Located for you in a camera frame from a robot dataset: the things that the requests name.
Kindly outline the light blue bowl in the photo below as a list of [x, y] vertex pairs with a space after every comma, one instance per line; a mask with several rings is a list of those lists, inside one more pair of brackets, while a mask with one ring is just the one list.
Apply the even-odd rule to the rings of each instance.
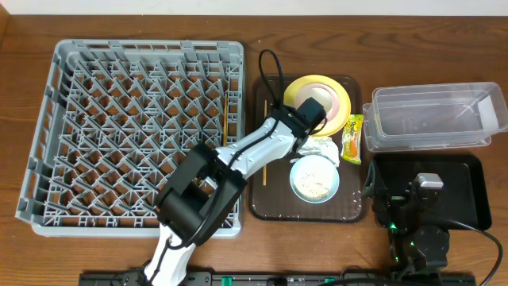
[[324, 203], [338, 191], [340, 177], [337, 167], [329, 159], [309, 155], [298, 159], [290, 172], [293, 192], [307, 203]]

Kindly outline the white tissue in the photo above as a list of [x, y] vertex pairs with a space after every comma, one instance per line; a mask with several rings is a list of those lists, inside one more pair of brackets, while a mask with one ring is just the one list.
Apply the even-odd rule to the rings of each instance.
[[331, 137], [309, 137], [297, 154], [300, 157], [318, 155], [330, 160], [336, 168], [340, 165], [339, 148]]

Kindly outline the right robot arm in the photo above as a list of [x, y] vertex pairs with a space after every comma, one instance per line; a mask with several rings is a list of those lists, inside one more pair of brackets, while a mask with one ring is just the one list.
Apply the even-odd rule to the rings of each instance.
[[448, 265], [450, 235], [443, 227], [425, 222], [423, 214], [443, 191], [444, 183], [435, 173], [419, 173], [404, 190], [392, 191], [377, 163], [370, 163], [362, 196], [372, 199], [378, 223], [387, 228], [396, 262], [389, 271], [392, 280], [442, 284], [440, 269]]

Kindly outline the green yellow snack wrapper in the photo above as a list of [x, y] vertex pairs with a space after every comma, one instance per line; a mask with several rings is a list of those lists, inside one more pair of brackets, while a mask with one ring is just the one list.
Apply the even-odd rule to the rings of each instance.
[[352, 164], [361, 164], [361, 131], [364, 116], [362, 114], [351, 114], [342, 132], [341, 157]]

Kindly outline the leftover rice pile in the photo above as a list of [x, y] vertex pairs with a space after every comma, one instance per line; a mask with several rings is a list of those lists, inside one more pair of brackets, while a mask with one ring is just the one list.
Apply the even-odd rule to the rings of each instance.
[[334, 189], [335, 171], [324, 161], [302, 162], [294, 174], [294, 187], [307, 200], [323, 200]]

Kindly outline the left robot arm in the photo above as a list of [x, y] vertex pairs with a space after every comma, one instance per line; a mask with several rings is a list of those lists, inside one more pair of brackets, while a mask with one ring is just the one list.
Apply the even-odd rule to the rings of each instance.
[[160, 239], [138, 284], [180, 284], [194, 249], [220, 228], [248, 178], [296, 152], [325, 119], [323, 105], [309, 98], [298, 108], [273, 109], [259, 129], [236, 143], [193, 147], [155, 198]]

